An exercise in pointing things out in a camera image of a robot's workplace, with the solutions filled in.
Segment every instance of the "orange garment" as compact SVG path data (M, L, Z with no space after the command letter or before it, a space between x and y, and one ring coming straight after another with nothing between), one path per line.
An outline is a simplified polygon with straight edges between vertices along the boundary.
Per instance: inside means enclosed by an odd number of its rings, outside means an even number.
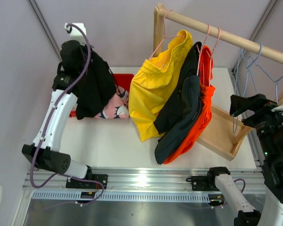
M168 164L174 161L179 155L188 152L198 137L202 134L203 130L209 124L212 119L212 96L215 91L215 87L212 85L208 86L209 81L213 78L213 60L211 61L210 70L210 56L212 55L211 50L208 46L204 46L201 56L200 56L200 89L201 89L201 101L202 101L202 111L195 122L194 126L188 133L187 137L183 140L182 144L178 149L169 155L169 157L164 161L164 164Z

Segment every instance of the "clothing rack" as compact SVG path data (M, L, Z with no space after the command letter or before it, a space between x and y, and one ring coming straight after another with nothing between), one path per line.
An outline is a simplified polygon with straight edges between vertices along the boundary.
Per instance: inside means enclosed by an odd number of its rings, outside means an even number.
M218 38L220 35L220 40L248 50L252 53L259 54L260 52L259 43L225 31L221 31L219 34L219 29L213 26L210 26L208 31L208 24L193 20L172 11L169 11L168 13L167 12L168 10L166 10L164 5L161 3L158 3L154 8L153 50L156 50L154 57L157 57L161 53L162 47L158 46L163 40L164 17L201 33L208 33L209 36L214 38ZM283 64L283 53L269 47L262 47L261 56ZM283 104L283 92L279 95L279 105L281 104ZM227 158L228 160L232 160L238 153L244 137L248 135L253 128L244 126L241 121L238 121L237 133L234 134L232 132L233 120L229 113L214 105L211 106L211 110L213 113L212 121L203 131L202 135L198 139L198 142L210 148L217 154Z

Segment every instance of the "white wall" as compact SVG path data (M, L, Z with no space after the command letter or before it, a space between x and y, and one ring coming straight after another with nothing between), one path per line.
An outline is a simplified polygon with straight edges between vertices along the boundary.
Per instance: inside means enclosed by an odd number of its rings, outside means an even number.
M0 0L0 226L15 214L29 162L21 154L45 116L58 60L25 0Z
M261 42L265 46L283 52L283 0L278 3L275 11L271 15L270 19L267 22L267 25L259 35L256 42ZM269 72L269 74L274 79L278 79L281 77L281 75L283 75L283 65L263 57L259 58L258 62L267 72ZM254 66L252 71L258 92L266 95L267 98L274 100L275 85L258 67ZM246 70L244 64L239 69L238 81L240 89L244 88L246 81ZM281 91L283 91L283 80L279 83L278 86L278 93L280 94ZM249 78L246 96L249 97L254 94L255 89L251 82L251 79Z
M164 0L166 9L212 26L249 38L270 0ZM60 46L67 34L65 22L84 22L90 43L110 66L141 66L153 52L153 11L158 0L37 0ZM167 36L183 26L168 21ZM187 29L194 41L205 35ZM212 48L215 38L207 44ZM214 54L214 66L232 68L239 49L220 42Z

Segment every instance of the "white table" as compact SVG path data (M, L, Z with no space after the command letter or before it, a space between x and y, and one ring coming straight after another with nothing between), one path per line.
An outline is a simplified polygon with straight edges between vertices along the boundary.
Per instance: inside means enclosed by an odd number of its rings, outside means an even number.
M111 68L114 73L136 74L139 68ZM233 87L226 68L213 69L212 85L216 87L213 103L230 109ZM158 165L154 157L157 138L141 142L131 119L102 120L69 118L63 133L61 149L71 158L92 166L104 168L151 169L205 169L226 166L229 170L253 171L256 168L250 144L244 139L236 158L228 161L206 147L195 143L192 149L167 165Z

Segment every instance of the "metal floor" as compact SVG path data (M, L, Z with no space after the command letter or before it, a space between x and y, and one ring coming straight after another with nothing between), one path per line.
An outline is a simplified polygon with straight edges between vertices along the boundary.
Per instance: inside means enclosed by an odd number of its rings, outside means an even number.
M262 211L265 195L245 196ZM97 201L42 211L59 202L32 199L24 226L231 226L234 219L228 205L212 210L206 203Z

